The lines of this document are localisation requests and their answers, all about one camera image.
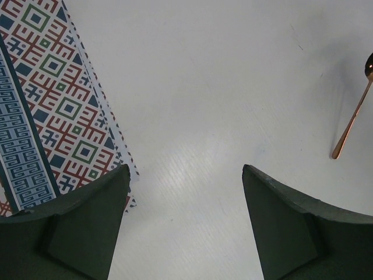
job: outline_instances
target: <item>spoon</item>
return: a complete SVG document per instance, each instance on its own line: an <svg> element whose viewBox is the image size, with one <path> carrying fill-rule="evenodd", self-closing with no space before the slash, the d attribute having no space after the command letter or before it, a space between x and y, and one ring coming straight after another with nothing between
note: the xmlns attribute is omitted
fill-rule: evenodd
<svg viewBox="0 0 373 280"><path fill-rule="evenodd" d="M351 128L352 128L352 126L353 126L353 124L356 120L356 117L357 117L357 115L360 111L360 107L361 107L365 97L367 96L369 88L371 87L371 85L373 83L373 54L370 55L370 57L367 60L367 63L365 63L365 75L368 78L368 85L365 88L363 96L361 97L360 102L357 105L356 110L355 110L354 114L352 115L352 118L351 118L349 124L347 125L346 129L344 130L344 133L342 134L342 136L339 139L336 147L334 148L334 151L332 153L332 159L339 158L340 153L342 152L342 149L344 147L344 144L346 143L347 137L350 134L350 130L351 130Z"/></svg>

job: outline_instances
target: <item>white tabletop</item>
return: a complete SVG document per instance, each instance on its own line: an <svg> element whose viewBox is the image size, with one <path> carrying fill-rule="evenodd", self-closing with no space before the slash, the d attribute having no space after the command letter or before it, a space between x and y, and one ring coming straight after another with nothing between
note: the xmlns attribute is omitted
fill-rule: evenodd
<svg viewBox="0 0 373 280"><path fill-rule="evenodd" d="M140 171L110 280L263 279L252 164L373 215L370 0L65 0Z"/></svg>

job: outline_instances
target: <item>patterned cloth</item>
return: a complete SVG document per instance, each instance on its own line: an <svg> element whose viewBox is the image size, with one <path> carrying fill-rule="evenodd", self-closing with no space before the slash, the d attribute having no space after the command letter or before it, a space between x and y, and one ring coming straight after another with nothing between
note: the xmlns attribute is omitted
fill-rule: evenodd
<svg viewBox="0 0 373 280"><path fill-rule="evenodd" d="M3 0L0 11L0 33L57 191L66 194L124 163L130 167L132 181L136 180L137 168L64 3ZM1 185L0 215L9 216L9 201L19 200L3 180ZM128 200L133 207L131 194ZM44 201L35 194L18 209Z"/></svg>

